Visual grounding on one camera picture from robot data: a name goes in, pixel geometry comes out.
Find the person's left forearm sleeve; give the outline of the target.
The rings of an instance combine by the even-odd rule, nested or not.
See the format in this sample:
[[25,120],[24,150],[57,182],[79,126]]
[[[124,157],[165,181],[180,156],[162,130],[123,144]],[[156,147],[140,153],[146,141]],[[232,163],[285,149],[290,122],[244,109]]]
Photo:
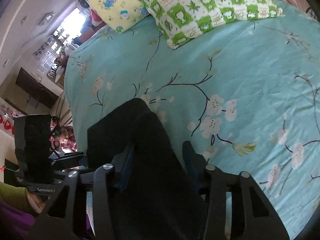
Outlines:
[[25,187],[1,182],[1,239],[26,239],[45,205]]

